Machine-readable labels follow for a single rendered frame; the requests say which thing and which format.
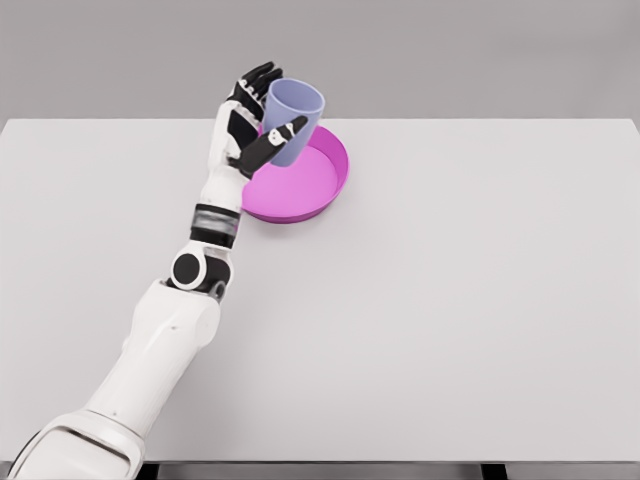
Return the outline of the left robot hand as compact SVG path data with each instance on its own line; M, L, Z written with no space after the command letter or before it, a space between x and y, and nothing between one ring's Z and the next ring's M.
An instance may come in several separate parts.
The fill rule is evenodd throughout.
M230 166L252 179L303 130L308 118L300 115L264 133L259 128L265 115L271 84L283 70L268 61L242 75L220 105L215 118L209 160Z

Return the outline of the lavender plastic cup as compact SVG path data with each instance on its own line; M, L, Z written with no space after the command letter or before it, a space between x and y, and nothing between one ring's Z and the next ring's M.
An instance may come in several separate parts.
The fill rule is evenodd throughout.
M264 131L290 123L298 116L307 118L301 131L271 161L273 165L288 167L296 161L311 138L324 107L322 93L301 80L281 78L270 85L265 103Z

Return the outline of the pink plastic plate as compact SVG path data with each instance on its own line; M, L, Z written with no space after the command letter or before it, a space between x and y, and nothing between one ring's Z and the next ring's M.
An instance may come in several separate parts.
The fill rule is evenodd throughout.
M244 188L247 214L274 224L309 220L341 193L350 174L350 159L341 139L323 126L315 128L307 146L288 167L269 164Z

